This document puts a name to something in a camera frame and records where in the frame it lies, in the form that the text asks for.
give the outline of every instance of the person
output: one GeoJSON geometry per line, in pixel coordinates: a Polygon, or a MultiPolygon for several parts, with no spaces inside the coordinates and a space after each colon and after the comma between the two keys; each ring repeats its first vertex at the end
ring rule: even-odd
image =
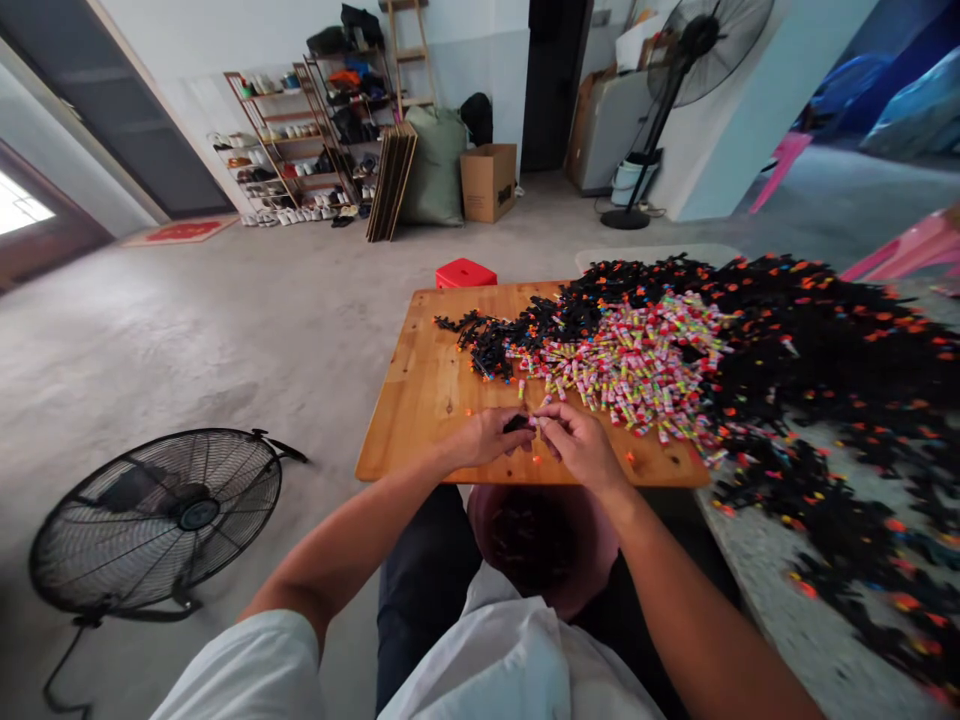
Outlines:
{"type": "Polygon", "coordinates": [[[601,424],[556,403],[504,432],[517,412],[474,416],[324,520],[153,719],[323,717],[327,627],[381,563],[379,718],[822,718],[722,578],[708,579],[629,484],[601,424]],[[572,624],[482,562],[456,486],[441,485],[529,452],[536,426],[620,541],[607,588],[572,624]]]}

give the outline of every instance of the wooden tabletop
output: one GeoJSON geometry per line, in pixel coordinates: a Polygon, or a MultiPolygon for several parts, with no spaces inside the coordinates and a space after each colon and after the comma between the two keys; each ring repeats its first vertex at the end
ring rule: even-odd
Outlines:
{"type": "MultiPolygon", "coordinates": [[[[424,447],[466,422],[467,410],[477,413],[488,407],[519,406],[516,380],[510,385],[502,380],[482,382],[470,372],[469,353],[457,352],[457,336],[433,324],[435,315],[458,321],[464,313],[479,308],[485,314],[512,319],[530,304],[532,295],[553,297],[559,285],[542,282],[416,291],[367,429],[357,461],[357,479],[378,480],[412,460],[424,447]]],[[[575,395],[568,393],[570,404],[583,409],[575,395]]],[[[543,380],[529,380],[524,393],[529,407],[539,407],[543,396],[543,380]]],[[[690,443],[671,440],[661,447],[655,431],[636,438],[622,427],[613,427],[609,413],[597,416],[634,485],[699,487],[710,482],[709,472],[690,443]],[[626,460],[628,452],[635,458],[632,467],[626,460]]],[[[458,471],[446,482],[560,485],[576,481],[537,440],[532,454],[503,456],[489,465],[458,471]],[[534,456],[541,458],[539,464],[534,456]]]]}

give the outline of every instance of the standing fan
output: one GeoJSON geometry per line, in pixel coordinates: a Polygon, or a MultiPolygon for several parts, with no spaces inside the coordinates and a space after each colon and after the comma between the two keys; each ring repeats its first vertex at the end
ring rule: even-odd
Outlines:
{"type": "Polygon", "coordinates": [[[659,99],[640,164],[643,169],[626,208],[610,210],[600,222],[618,230],[639,230],[650,216],[633,209],[647,169],[657,161],[657,143],[670,111],[696,102],[739,67],[763,32],[773,0],[682,0],[660,33],[665,62],[647,73],[650,96],[659,99]]]}
{"type": "Polygon", "coordinates": [[[303,453],[264,430],[188,430],[111,460],[64,497],[30,550],[30,580],[59,610],[76,613],[76,636],[43,687],[57,713],[53,681],[86,628],[104,617],[172,622],[201,604],[194,586],[254,541],[280,495],[280,461],[303,453]],[[149,606],[173,600],[179,609],[149,606]]]}

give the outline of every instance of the wooden ladder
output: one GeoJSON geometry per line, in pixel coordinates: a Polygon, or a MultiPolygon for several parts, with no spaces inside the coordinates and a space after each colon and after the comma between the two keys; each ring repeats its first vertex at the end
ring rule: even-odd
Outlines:
{"type": "Polygon", "coordinates": [[[421,8],[427,5],[428,0],[380,0],[380,10],[390,15],[390,40],[393,43],[393,60],[397,65],[397,107],[400,108],[400,119],[406,116],[406,109],[414,105],[436,105],[437,92],[433,87],[433,70],[430,67],[430,50],[427,48],[427,37],[423,32],[423,14],[421,8]],[[420,26],[419,47],[400,48],[397,43],[396,15],[402,10],[416,10],[417,24],[420,26]],[[403,96],[403,78],[400,68],[409,62],[423,62],[427,68],[427,79],[430,81],[430,94],[419,97],[405,98],[403,96]]]}

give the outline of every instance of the white bucket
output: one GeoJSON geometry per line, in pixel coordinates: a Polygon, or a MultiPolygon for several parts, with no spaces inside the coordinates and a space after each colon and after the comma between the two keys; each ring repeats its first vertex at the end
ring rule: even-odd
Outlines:
{"type": "MultiPolygon", "coordinates": [[[[633,186],[637,184],[637,178],[640,177],[640,171],[643,165],[637,165],[629,160],[624,160],[617,168],[617,174],[613,179],[613,194],[610,196],[610,202],[620,207],[626,207],[630,202],[630,194],[633,192],[633,186]]],[[[650,184],[650,178],[654,175],[656,165],[647,167],[647,174],[643,178],[643,185],[637,193],[637,200],[643,197],[647,186],[650,184]]]]}

